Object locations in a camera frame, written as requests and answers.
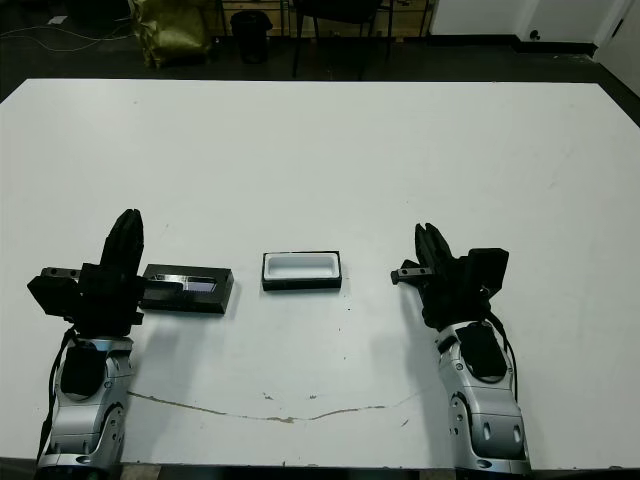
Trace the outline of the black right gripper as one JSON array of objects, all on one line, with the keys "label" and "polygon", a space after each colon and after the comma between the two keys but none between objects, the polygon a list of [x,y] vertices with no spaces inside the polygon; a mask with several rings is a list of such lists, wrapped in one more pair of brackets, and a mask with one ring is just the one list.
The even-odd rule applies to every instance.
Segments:
[{"label": "black right gripper", "polygon": [[417,224],[414,239],[418,263],[405,260],[391,272],[391,281],[418,291],[425,325],[444,330],[485,320],[490,299],[500,291],[500,255],[468,254],[452,259],[448,243],[431,223]]}]

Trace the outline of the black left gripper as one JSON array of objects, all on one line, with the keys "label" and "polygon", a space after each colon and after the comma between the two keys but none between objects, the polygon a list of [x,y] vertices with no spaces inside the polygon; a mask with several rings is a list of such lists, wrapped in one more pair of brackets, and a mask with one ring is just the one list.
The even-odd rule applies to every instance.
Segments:
[{"label": "black left gripper", "polygon": [[138,307],[145,280],[137,274],[144,250],[144,224],[140,211],[133,209],[129,268],[130,217],[127,209],[115,221],[104,243],[102,265],[42,269],[47,314],[64,318],[82,335],[127,335],[142,323]]}]

